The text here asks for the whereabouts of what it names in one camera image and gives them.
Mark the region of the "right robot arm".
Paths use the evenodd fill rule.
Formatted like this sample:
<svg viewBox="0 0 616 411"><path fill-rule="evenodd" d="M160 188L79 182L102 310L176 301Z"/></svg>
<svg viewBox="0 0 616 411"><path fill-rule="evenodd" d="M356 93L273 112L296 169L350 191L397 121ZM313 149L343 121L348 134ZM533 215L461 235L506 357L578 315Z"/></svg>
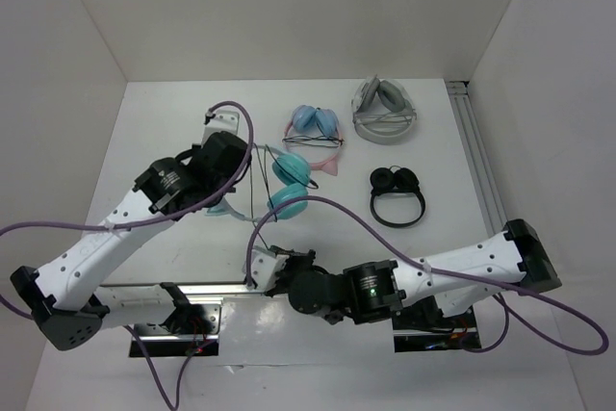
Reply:
<svg viewBox="0 0 616 411"><path fill-rule="evenodd" d="M562 283L536 231L523 219L508 221L494 237L471 246L424 257L368 262L332 274L317 269L314 256L290 256L268 296L285 295L299 313L331 324L385 321L419 302L424 322L443 325L476 302L523 288L541 294Z"/></svg>

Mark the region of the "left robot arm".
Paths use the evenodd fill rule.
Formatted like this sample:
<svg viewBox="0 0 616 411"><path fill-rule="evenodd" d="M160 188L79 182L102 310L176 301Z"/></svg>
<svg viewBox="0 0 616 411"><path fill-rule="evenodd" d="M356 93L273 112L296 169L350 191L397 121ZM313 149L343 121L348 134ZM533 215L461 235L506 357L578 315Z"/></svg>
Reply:
<svg viewBox="0 0 616 411"><path fill-rule="evenodd" d="M216 205L249 160L249 143L218 131L201 145L153 162L106 219L55 260L11 276L38 329L59 351L102 329L159 324L177 333L201 316L174 283L111 288L104 281L187 213Z"/></svg>

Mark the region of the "teal cat-ear headphones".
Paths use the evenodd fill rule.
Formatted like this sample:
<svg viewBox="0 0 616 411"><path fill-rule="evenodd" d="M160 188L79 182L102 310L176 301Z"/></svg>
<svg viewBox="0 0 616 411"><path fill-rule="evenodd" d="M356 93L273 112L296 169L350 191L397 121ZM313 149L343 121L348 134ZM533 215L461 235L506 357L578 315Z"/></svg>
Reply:
<svg viewBox="0 0 616 411"><path fill-rule="evenodd" d="M285 207L282 207L282 204L308 195L309 186L314 184L308 162L297 154L267 144L255 144L254 150L257 154L263 152L273 157L272 172L285 185L282 190L268 199L268 209L270 211L276 210L269 217L269 221L291 219L301 214L308 205L305 200L291 203Z"/></svg>

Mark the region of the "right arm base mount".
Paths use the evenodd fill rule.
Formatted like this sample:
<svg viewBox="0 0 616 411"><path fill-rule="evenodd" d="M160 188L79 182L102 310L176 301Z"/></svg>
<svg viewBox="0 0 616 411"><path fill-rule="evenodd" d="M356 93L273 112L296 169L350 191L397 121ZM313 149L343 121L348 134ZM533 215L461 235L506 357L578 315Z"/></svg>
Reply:
<svg viewBox="0 0 616 411"><path fill-rule="evenodd" d="M392 318L396 353L482 348L473 307L462 315L444 318L438 313L431 321L424 307L404 309Z"/></svg>

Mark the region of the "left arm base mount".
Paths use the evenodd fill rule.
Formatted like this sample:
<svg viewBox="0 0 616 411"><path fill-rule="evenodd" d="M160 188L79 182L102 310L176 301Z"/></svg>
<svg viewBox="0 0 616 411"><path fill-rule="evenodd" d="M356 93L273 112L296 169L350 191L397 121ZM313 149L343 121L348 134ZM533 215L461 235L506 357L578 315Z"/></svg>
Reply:
<svg viewBox="0 0 616 411"><path fill-rule="evenodd" d="M174 283L163 283L172 311L160 322L131 326L154 358L218 356L222 298L198 295L190 299Z"/></svg>

